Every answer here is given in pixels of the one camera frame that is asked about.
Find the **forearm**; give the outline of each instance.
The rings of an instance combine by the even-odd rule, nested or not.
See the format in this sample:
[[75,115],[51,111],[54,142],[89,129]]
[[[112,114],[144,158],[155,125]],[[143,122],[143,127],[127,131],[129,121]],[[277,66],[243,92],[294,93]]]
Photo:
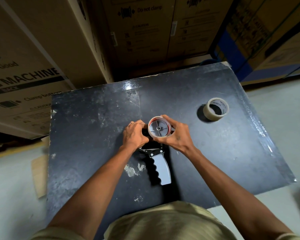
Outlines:
[[49,226],[74,231],[93,239],[134,148],[120,147],[118,153],[84,184],[61,208]]
[[275,239],[282,233],[291,232],[263,203],[211,163],[200,150],[192,148],[185,155],[245,239]]

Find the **right hand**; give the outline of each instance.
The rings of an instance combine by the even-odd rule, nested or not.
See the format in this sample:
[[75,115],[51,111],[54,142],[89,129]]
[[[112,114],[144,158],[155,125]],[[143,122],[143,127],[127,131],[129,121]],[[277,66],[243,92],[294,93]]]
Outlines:
[[176,121],[165,114],[161,116],[171,124],[175,131],[167,137],[155,137],[154,141],[169,145],[183,154],[195,147],[187,124]]

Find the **roll of packing tape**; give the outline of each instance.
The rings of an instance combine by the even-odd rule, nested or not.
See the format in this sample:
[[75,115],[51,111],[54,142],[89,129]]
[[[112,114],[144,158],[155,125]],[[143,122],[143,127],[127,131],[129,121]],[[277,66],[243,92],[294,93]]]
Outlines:
[[171,125],[162,116],[153,117],[148,123],[148,133],[152,138],[170,136]]
[[203,108],[204,116],[211,121],[220,120],[229,112],[228,103],[219,97],[214,97],[208,101]]

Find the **scratched surface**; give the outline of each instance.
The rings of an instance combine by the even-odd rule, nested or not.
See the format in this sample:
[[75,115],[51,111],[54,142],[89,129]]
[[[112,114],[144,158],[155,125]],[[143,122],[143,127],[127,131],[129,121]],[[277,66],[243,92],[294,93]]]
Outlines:
[[[203,104],[220,97],[229,113],[209,122]],[[47,223],[122,144],[130,121],[168,114],[187,123],[194,144],[253,194],[283,187],[295,177],[263,127],[232,70],[217,63],[53,96]],[[128,213],[183,200],[204,208],[220,203],[191,162],[166,148],[172,184],[160,186],[152,161],[135,152],[124,168],[95,239]]]

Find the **floor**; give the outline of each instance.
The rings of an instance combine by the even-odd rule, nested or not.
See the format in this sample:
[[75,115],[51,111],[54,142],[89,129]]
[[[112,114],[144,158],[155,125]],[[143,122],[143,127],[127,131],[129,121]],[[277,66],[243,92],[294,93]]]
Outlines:
[[[257,196],[281,221],[300,235],[300,79],[247,92],[265,128],[298,182]],[[45,226],[46,198],[36,197],[31,160],[36,148],[0,158],[0,239],[29,238]],[[223,207],[209,209],[243,239]]]

